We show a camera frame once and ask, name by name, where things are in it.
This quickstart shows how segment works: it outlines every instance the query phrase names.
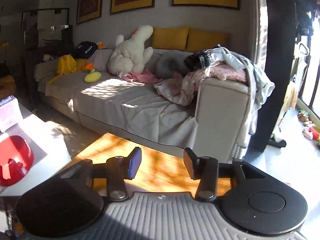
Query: white stuffed animal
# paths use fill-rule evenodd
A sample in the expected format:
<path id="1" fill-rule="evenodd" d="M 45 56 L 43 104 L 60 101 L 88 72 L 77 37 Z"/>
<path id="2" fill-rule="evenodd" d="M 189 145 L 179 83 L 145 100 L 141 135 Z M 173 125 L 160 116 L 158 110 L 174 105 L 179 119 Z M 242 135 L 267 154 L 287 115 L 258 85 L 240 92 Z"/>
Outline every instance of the white stuffed animal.
<path id="1" fill-rule="evenodd" d="M 110 57 L 108 70 L 117 75 L 121 71 L 141 74 L 146 63 L 151 59 L 153 48 L 144 49 L 144 43 L 153 34 L 150 25 L 140 26 L 132 37 L 125 41 L 123 35 L 116 39 L 116 49 Z"/>

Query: wooden surface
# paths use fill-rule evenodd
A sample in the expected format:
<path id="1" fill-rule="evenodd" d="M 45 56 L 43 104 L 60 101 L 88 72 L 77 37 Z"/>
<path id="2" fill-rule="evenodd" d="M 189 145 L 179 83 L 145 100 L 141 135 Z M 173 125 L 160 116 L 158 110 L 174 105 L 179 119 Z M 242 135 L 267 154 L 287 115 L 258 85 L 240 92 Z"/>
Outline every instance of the wooden surface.
<path id="1" fill-rule="evenodd" d="M 126 182 L 134 184 L 150 192 L 185 192 L 194 196 L 199 180 L 191 180 L 184 166 L 183 159 L 152 150 L 137 143 L 127 141 L 118 136 L 106 133 L 89 147 L 80 152 L 65 168 L 84 159 L 91 159 L 93 164 L 105 163 L 115 156 L 127 157 L 135 148 L 141 147 L 142 161 L 133 180 Z M 219 179 L 218 195 L 223 195 L 230 189 L 229 179 Z"/>

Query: box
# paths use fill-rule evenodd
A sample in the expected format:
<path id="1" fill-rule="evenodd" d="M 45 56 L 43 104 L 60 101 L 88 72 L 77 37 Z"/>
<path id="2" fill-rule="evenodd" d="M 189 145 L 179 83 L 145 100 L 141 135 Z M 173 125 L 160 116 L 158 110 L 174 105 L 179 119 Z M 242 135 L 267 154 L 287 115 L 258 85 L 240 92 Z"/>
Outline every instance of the box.
<path id="1" fill-rule="evenodd" d="M 0 100 L 0 131 L 5 132 L 16 123 L 23 120 L 18 100 L 8 96 Z"/>

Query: pink blanket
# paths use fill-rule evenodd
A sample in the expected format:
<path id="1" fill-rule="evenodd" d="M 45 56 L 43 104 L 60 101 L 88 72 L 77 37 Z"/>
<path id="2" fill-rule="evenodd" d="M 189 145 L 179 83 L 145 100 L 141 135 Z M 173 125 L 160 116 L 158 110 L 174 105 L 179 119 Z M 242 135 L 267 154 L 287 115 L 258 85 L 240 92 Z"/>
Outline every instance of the pink blanket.
<path id="1" fill-rule="evenodd" d="M 119 78 L 127 82 L 140 82 L 140 83 L 148 83 L 148 84 L 155 84 L 163 81 L 163 79 L 158 79 L 155 75 L 153 75 L 149 70 L 145 69 L 141 74 L 130 72 L 124 73 L 121 72 L 118 75 Z"/>
<path id="2" fill-rule="evenodd" d="M 159 95 L 169 101 L 187 106 L 192 102 L 194 92 L 198 91 L 200 81 L 207 77 L 217 77 L 223 81 L 231 79 L 246 82 L 244 69 L 236 70 L 223 62 L 217 61 L 205 69 L 189 72 L 184 78 L 179 73 L 175 73 L 173 78 L 155 84 L 154 87 Z"/>

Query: gray ridged surface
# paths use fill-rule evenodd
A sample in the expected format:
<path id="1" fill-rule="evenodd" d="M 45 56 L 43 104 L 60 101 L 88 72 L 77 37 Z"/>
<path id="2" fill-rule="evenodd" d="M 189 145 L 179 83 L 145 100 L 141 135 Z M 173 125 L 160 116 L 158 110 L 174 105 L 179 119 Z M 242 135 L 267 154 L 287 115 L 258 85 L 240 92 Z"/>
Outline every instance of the gray ridged surface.
<path id="1" fill-rule="evenodd" d="M 47 239 L 25 234 L 23 240 Z M 195 201 L 189 193 L 134 193 L 112 203 L 87 229 L 60 240 L 305 240 L 298 232 L 278 237 L 253 236 L 229 225 L 216 207 Z"/>

